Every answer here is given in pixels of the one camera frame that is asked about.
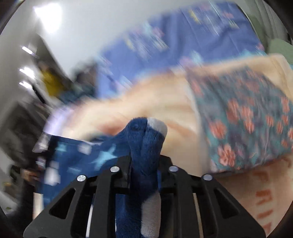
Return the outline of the navy fleece star-pattern garment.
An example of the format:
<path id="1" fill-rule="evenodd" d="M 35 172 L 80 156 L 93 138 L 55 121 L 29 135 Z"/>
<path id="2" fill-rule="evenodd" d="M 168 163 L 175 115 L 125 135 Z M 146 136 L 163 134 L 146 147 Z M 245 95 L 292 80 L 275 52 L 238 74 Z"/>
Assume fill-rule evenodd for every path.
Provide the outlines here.
<path id="1" fill-rule="evenodd" d="M 161 198 L 157 170 L 166 134 L 162 121 L 135 118 L 117 135 L 92 142 L 52 136 L 40 186 L 43 204 L 49 205 L 79 175 L 97 176 L 114 166 L 118 158 L 130 156 L 131 192 L 116 196 L 116 236 L 158 237 Z"/>

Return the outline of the floral teal folded garment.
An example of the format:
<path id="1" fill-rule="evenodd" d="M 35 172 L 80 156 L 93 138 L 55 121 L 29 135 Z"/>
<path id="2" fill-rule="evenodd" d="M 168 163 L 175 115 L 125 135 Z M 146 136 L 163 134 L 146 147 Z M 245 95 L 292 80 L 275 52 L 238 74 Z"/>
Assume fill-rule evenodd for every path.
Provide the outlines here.
<path id="1" fill-rule="evenodd" d="M 292 101 L 248 67 L 188 70 L 213 173 L 248 170 L 292 152 Z"/>

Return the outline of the peach fleece blanket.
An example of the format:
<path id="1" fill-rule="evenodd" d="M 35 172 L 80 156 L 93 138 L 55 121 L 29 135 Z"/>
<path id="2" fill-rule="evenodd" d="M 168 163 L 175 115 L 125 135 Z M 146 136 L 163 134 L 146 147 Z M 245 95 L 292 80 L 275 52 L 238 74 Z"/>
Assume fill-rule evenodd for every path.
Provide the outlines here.
<path id="1" fill-rule="evenodd" d="M 163 155 L 185 171 L 201 176 L 211 172 L 210 162 L 186 73 L 193 70 L 200 75 L 219 75 L 244 67 L 265 75 L 292 101 L 292 66 L 283 55 L 271 54 L 151 74 L 114 99 L 85 99 L 55 110 L 44 132 L 92 142 L 101 136 L 117 135 L 134 118 L 155 118 L 167 127 Z M 220 177 L 223 186 L 267 235 L 277 227 L 292 201 L 292 152 L 252 169 L 211 173 Z"/>

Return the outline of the dark teal knitted cloth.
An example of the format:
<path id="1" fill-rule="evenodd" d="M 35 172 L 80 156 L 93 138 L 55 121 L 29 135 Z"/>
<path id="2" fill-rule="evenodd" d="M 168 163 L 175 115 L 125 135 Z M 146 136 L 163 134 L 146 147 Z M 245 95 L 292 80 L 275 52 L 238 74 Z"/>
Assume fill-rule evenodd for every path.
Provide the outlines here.
<path id="1" fill-rule="evenodd" d="M 63 104 L 74 103 L 82 97 L 91 97 L 95 96 L 95 88 L 90 84 L 75 84 L 68 91 L 63 92 L 59 100 Z"/>

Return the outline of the blue tree-print pillow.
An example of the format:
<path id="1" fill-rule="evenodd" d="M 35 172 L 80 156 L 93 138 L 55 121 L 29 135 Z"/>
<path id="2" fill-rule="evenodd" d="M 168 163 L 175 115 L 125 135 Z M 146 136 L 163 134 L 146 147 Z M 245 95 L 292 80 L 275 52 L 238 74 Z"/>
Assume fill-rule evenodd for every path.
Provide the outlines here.
<path id="1" fill-rule="evenodd" d="M 112 98 L 157 72 L 264 54 L 236 3 L 204 1 L 151 18 L 104 48 L 96 96 Z"/>

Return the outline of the green cushion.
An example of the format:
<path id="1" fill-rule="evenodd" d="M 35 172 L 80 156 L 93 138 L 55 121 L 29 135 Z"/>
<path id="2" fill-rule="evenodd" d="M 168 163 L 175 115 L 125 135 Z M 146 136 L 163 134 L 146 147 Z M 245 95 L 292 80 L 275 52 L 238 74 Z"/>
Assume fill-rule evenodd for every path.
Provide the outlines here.
<path id="1" fill-rule="evenodd" d="M 279 53 L 283 55 L 289 64 L 292 64 L 293 46 L 281 39 L 270 40 L 268 45 L 268 53 Z"/>

